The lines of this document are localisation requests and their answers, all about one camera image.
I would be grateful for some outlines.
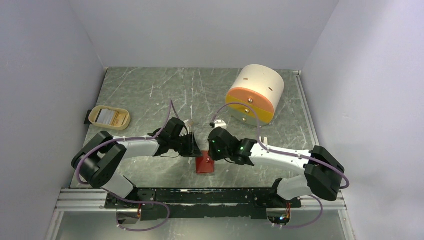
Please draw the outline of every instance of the robotic arm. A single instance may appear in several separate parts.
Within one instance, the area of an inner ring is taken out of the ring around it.
[[[277,194],[284,200],[315,194],[317,197],[335,201],[337,199],[342,177],[333,170],[316,164],[301,155],[321,160],[344,173],[343,166],[322,146],[313,150],[292,150],[269,146],[273,150],[298,155],[299,158],[266,151],[254,139],[238,140],[226,129],[216,127],[209,134],[209,156],[214,161],[230,159],[238,165],[265,165],[288,169],[298,176],[282,179],[277,187]]]
[[[202,153],[196,144],[190,125],[178,118],[168,121],[163,131],[153,140],[131,140],[110,143],[90,155],[82,164],[80,175],[93,187],[103,188],[121,198],[138,201],[139,189],[127,178],[116,173],[122,159],[140,156],[160,156],[174,150],[182,157],[200,157]],[[154,136],[155,132],[145,137]],[[89,151],[102,143],[116,139],[102,131],[98,133],[72,160],[72,167],[77,168],[80,160]],[[293,156],[285,156],[263,149],[254,139],[238,140],[227,130],[216,127],[209,134],[209,156],[214,161],[229,159],[238,165],[266,165],[288,169],[298,176],[290,179],[278,179],[274,183],[276,193],[284,200],[299,196],[315,194],[317,197],[335,201],[337,199],[342,177],[333,170],[312,161]],[[343,166],[323,147],[315,146],[313,150],[292,150],[275,146],[266,146],[273,150],[313,157],[321,160],[344,173]]]
[[[154,136],[160,129],[144,137]],[[80,160],[95,147],[112,139],[120,139],[106,131],[99,132],[72,160],[77,169]],[[178,152],[182,157],[199,157],[202,153],[196,144],[190,124],[178,118],[168,121],[163,131],[153,140],[116,141],[90,155],[80,169],[80,175],[93,187],[103,188],[121,198],[137,201],[139,189],[127,178],[116,173],[122,159],[140,156],[160,156],[169,150]]]

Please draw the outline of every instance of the red block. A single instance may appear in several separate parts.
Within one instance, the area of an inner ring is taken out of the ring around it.
[[[201,151],[201,153],[203,154],[203,156],[196,157],[196,173],[213,173],[215,171],[215,161],[212,160],[210,156],[208,156],[208,151]]]

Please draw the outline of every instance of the small white object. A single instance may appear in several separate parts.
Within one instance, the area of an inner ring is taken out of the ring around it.
[[[268,137],[266,137],[266,136],[264,136],[264,137],[260,136],[259,137],[259,140],[260,140],[261,143],[263,143],[265,145],[268,145]]]
[[[192,132],[192,126],[193,126],[194,123],[195,122],[191,118],[184,121],[184,124],[185,124],[185,127],[187,128],[188,134]]]
[[[223,129],[227,129],[227,124],[222,119],[215,120],[214,123],[215,123],[215,128],[220,128],[221,127]]]

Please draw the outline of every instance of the black bracket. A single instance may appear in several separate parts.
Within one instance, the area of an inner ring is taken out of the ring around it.
[[[139,188],[138,192],[138,201],[143,202],[152,202],[156,201],[156,192],[151,188]],[[138,208],[138,204],[136,203],[127,203],[125,201],[121,201],[114,197],[111,194],[108,194],[106,197],[106,203],[104,204],[105,209],[136,209]],[[142,210],[153,209],[155,206],[153,204],[143,204],[141,205]]]
[[[187,132],[186,135],[180,136],[185,125],[186,124],[182,120],[175,117],[168,121],[163,131],[156,138],[159,143],[159,149],[154,157],[165,154],[169,150],[178,152],[179,155],[184,158],[202,156],[202,152],[196,143],[195,135],[192,132]],[[160,128],[148,135],[152,137],[156,135],[159,130]]]
[[[89,116],[92,113],[92,110],[87,110],[87,114],[85,115],[84,124],[92,124],[89,120]]]
[[[345,168],[322,146],[315,146],[311,152],[311,157],[335,167],[342,173],[345,172]],[[335,201],[337,199],[342,176],[314,161],[309,161],[306,164],[304,174],[307,185],[313,194],[327,201]]]

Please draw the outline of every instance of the black mounting rail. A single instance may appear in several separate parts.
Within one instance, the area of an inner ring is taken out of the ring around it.
[[[251,217],[266,220],[268,208],[302,206],[300,199],[286,201],[273,187],[237,188],[139,188],[142,201],[165,203],[170,208],[171,219]],[[137,209],[138,204],[127,204],[108,194],[106,209]],[[161,205],[141,206],[141,220],[164,219],[167,210]]]

